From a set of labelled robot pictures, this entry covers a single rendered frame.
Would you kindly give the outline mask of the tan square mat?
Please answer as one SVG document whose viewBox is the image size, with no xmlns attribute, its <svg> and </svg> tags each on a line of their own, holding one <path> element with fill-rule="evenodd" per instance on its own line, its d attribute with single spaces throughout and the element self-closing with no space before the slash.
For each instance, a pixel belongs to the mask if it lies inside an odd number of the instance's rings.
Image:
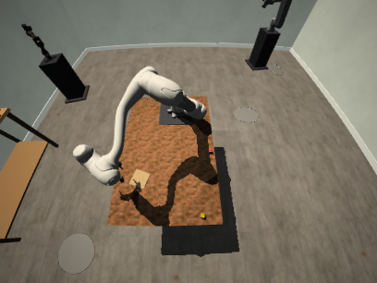
<svg viewBox="0 0 377 283">
<path fill-rule="evenodd" d="M 150 174 L 136 169 L 129 184 L 144 189 Z"/>
</svg>

